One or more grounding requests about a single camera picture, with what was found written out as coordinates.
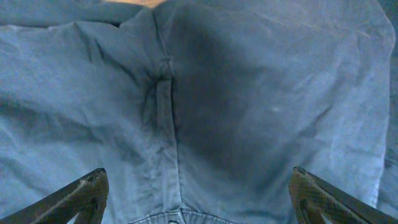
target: wooden table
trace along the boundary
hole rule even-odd
[[[165,0],[105,0],[108,2],[125,2],[125,3],[133,3],[133,4],[140,4],[143,6],[148,7],[155,7],[159,3],[164,2]]]

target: blue fabric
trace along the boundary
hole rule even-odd
[[[376,0],[0,0],[0,25],[0,217],[97,167],[103,223],[295,223],[295,166],[396,191]]]

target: garment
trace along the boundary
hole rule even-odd
[[[0,24],[0,217],[97,167],[103,223],[295,223],[295,166],[377,205],[375,0],[0,0]]]

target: wooden surface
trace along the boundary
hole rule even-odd
[[[155,7],[159,3],[164,2],[165,0],[106,0],[108,2],[125,2],[125,3],[133,3],[140,4],[148,7]]]

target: vertical seam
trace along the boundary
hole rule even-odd
[[[179,158],[179,154],[178,154],[177,135],[175,133],[174,103],[173,103],[173,91],[172,91],[173,90],[173,77],[175,75],[173,74],[173,71],[172,71],[172,68],[171,68],[171,65],[170,65],[171,57],[170,57],[169,53],[167,52],[165,42],[164,42],[164,40],[163,40],[163,38],[162,38],[162,36],[161,36],[161,34],[159,32],[159,26],[158,26],[158,23],[157,23],[157,20],[156,20],[156,16],[155,16],[155,13],[154,13],[153,10],[152,10],[152,17],[153,17],[154,22],[155,22],[155,29],[156,29],[157,38],[158,38],[159,42],[162,45],[163,52],[164,52],[164,55],[165,55],[165,58],[166,58],[165,62],[167,64],[167,70],[168,70],[167,73],[169,74],[169,76],[167,78],[170,79],[170,107],[171,107],[171,114],[172,114],[171,119],[172,119],[172,122],[173,122],[173,129],[174,129],[173,135],[174,135],[174,141],[175,141],[174,145],[175,145],[175,153],[176,153],[176,160],[177,160],[176,163],[177,163],[177,175],[178,175],[177,176],[177,178],[178,178],[178,191],[179,191],[179,194],[180,194],[179,202],[180,202],[180,207],[183,207],[183,205],[182,205],[182,192],[181,192],[181,177],[180,177],[181,175],[180,175],[180,167],[179,167],[179,159],[180,158]]]

